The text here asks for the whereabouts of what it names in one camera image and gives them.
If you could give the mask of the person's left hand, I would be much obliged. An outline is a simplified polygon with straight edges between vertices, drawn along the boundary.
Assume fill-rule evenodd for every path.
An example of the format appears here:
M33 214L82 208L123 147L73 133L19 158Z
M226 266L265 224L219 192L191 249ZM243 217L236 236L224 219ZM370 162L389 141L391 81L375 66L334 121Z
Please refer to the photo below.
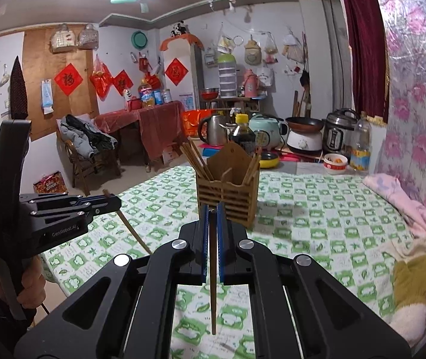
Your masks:
M24 309L36 309L46 299L46 279L43 276L43 264L38 256L32 258L31 263L22 275L23 290L17 297L17 302Z

